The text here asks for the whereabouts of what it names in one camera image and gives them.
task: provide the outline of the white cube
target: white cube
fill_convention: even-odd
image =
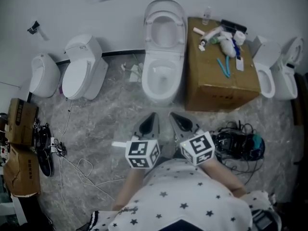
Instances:
[[[125,158],[132,168],[153,168],[160,153],[157,140],[126,142]]]
[[[180,146],[183,156],[195,166],[213,158],[215,154],[215,145],[209,132],[186,140]]]

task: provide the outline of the toilet tank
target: toilet tank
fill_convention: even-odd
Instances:
[[[65,48],[71,62],[94,58],[96,61],[102,57],[102,49],[96,38],[90,34],[82,34],[72,38]]]

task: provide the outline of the toilet bowl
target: toilet bowl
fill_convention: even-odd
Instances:
[[[146,56],[142,88],[158,105],[171,103],[180,86],[186,47],[187,19],[173,0],[155,0],[144,15]]]
[[[108,68],[99,43],[91,35],[79,35],[69,41],[65,51],[71,63],[63,77],[63,94],[71,100],[81,97],[94,99],[103,85]]]
[[[272,98],[275,95],[276,88],[270,68],[278,60],[281,47],[276,42],[257,36],[252,43],[251,52],[261,87],[261,94],[266,98]]]
[[[303,58],[304,40],[296,38],[286,54],[282,54],[273,67],[273,78],[277,91],[275,99],[290,100],[297,98],[297,85],[294,78],[295,68]]]
[[[29,91],[42,98],[51,97],[57,90],[60,70],[48,54],[37,55],[31,63],[32,78]]]

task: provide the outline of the clear bottle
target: clear bottle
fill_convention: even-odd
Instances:
[[[211,19],[211,13],[212,13],[211,7],[207,7],[204,11],[203,18],[202,18],[202,24],[203,25],[208,24],[208,22]]]

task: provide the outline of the gray tile floor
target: gray tile floor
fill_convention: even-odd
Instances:
[[[137,56],[139,61],[144,55]],[[127,62],[127,67],[136,64],[132,55],[108,57],[109,69],[103,87],[96,99],[87,101],[83,98],[74,101],[67,131],[62,141],[65,143],[67,159],[77,165],[81,158],[92,162],[93,171],[89,178],[99,184],[108,180],[122,179],[128,172],[128,163],[121,148],[113,148],[112,141],[130,139],[134,124],[149,112],[157,112],[160,117],[160,143],[164,146],[163,154],[172,155],[174,151],[173,131],[168,122],[172,110],[183,111],[183,105],[177,98],[169,107],[155,107],[144,96],[141,83],[128,81],[129,73],[123,73],[120,65]],[[48,122],[56,138],[63,133],[68,117],[71,100],[57,92],[48,99],[33,96],[32,102],[39,108],[42,123]],[[248,190],[266,190],[275,192],[279,201],[290,198],[297,173],[293,162],[299,160],[303,148],[303,129],[293,125],[290,102],[279,102],[259,96],[250,103],[230,113],[192,112],[205,130],[214,130],[226,125],[228,121],[249,122],[260,133],[266,143],[265,161],[249,183]],[[42,209],[53,220],[57,230],[74,230],[87,221],[95,210],[109,210],[112,199],[93,186],[81,182],[77,172],[66,161],[53,155],[54,176],[41,179]],[[237,162],[239,168],[246,164]],[[90,167],[84,161],[80,169],[86,174]],[[249,174],[240,175],[246,182]],[[123,182],[110,182],[100,188],[116,198]]]

